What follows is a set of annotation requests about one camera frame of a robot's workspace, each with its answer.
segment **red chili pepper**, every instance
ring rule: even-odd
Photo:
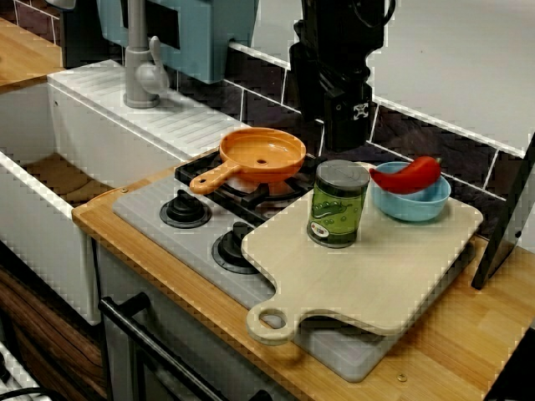
[[[395,173],[381,173],[369,169],[371,178],[383,190],[398,195],[407,195],[424,190],[441,176],[439,161],[430,156],[421,156]]]

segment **can label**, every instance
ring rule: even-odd
[[[326,246],[348,246],[357,236],[365,192],[353,198],[339,198],[314,187],[308,218],[308,233]]]

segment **white sink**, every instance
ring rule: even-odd
[[[90,239],[72,222],[72,207],[21,165],[55,152],[117,188],[244,126],[177,92],[157,108],[130,109],[122,103],[124,73],[108,61],[0,95],[0,241],[90,324],[100,322]]]

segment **wooden cutting board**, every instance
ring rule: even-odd
[[[311,203],[312,191],[243,240],[244,256],[276,288],[247,315],[247,330],[261,343],[291,340],[311,316],[379,335],[402,332],[483,221],[480,211],[452,198],[431,221],[399,221],[368,195],[357,241],[330,249],[308,238]],[[267,327],[259,320],[264,315],[278,315],[286,325]]]

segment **faucet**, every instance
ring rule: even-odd
[[[169,88],[169,76],[161,63],[160,40],[147,38],[146,0],[128,0],[128,47],[125,51],[125,104],[150,109],[160,103],[161,92]]]

